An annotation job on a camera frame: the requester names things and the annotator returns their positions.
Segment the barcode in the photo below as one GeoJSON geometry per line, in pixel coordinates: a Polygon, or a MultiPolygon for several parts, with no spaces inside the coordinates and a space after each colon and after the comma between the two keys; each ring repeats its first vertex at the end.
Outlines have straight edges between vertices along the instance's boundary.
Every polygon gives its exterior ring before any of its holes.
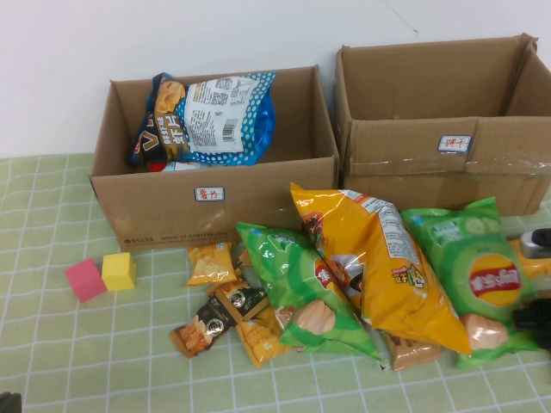
{"type": "Polygon", "coordinates": [[[224,129],[222,129],[222,140],[224,142],[233,142],[233,131],[238,125],[237,119],[227,119],[224,129]]]}

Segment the blue snack bag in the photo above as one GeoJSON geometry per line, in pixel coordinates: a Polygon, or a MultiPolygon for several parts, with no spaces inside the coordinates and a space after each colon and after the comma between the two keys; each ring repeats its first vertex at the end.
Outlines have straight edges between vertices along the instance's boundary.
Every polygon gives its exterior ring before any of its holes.
{"type": "Polygon", "coordinates": [[[269,88],[275,76],[251,73],[190,86],[166,73],[155,76],[131,163],[255,164],[274,134],[269,88]]]}

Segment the white wall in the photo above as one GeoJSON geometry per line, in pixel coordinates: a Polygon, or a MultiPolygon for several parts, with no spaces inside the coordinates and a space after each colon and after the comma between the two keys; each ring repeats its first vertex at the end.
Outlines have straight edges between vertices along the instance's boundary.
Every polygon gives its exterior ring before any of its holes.
{"type": "Polygon", "coordinates": [[[548,0],[19,0],[0,2],[0,157],[93,151],[108,80],[320,65],[430,40],[540,37],[548,0]]]}

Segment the black object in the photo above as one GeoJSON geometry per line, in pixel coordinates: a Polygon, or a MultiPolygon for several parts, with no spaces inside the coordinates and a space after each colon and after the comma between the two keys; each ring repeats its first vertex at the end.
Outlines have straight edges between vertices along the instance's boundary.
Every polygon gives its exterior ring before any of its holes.
{"type": "Polygon", "coordinates": [[[520,251],[526,258],[551,258],[551,228],[525,232],[520,237],[520,251]]]}
{"type": "Polygon", "coordinates": [[[532,331],[538,346],[551,349],[551,299],[535,299],[527,308],[513,312],[518,331],[532,331]]]}
{"type": "Polygon", "coordinates": [[[22,413],[22,399],[19,393],[0,394],[0,413],[22,413]]]}

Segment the pink block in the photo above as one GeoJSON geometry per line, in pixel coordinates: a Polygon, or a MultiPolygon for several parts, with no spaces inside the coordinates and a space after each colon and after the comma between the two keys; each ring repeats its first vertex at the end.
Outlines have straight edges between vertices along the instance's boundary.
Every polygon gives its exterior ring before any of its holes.
{"type": "Polygon", "coordinates": [[[81,303],[107,291],[102,274],[91,258],[66,269],[65,275],[81,303]]]}

